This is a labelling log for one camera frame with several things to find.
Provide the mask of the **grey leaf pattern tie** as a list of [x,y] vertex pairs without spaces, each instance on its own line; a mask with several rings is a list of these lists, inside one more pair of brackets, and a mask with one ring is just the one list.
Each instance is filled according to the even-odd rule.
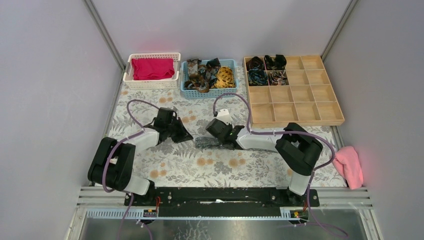
[[[194,139],[194,145],[197,149],[200,150],[239,150],[238,148],[232,148],[228,146],[221,145],[218,139],[213,137],[197,137]],[[257,151],[257,152],[269,152],[276,153],[277,151],[269,150],[269,149],[261,149],[261,148],[248,148],[248,149],[240,149],[242,151]]]

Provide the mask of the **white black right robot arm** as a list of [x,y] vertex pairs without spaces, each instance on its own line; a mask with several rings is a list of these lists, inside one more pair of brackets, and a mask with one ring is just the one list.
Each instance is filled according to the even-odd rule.
[[323,145],[300,125],[290,122],[282,133],[250,133],[241,125],[233,126],[213,119],[206,131],[230,150],[265,150],[279,153],[293,171],[287,201],[293,206],[307,199],[307,188]]

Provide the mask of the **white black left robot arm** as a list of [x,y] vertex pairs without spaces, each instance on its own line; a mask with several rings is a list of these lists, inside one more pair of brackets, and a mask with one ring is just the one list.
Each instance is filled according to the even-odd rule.
[[154,183],[132,175],[135,154],[136,150],[156,147],[168,138],[177,144],[194,139],[174,110],[161,107],[157,116],[142,131],[122,140],[104,137],[89,167],[88,180],[105,186],[108,191],[135,194],[144,206],[152,204],[155,192],[149,187]]

